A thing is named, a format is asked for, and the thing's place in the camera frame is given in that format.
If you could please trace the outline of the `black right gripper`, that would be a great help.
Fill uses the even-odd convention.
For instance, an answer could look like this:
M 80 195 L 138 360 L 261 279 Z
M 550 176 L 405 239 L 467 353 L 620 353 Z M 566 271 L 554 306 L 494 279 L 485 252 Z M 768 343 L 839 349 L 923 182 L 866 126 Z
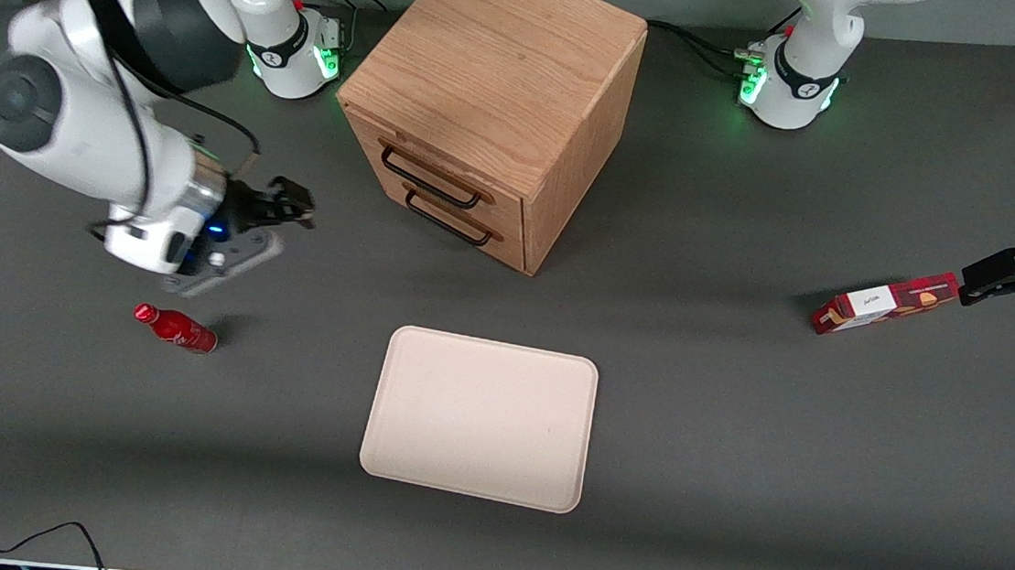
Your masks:
M 239 233 L 276 224 L 295 223 L 314 230 L 314 200 L 310 189 L 292 179 L 274 177 L 268 182 L 270 199 L 254 191 L 246 182 L 227 179 L 221 201 L 218 238 L 230 240 Z

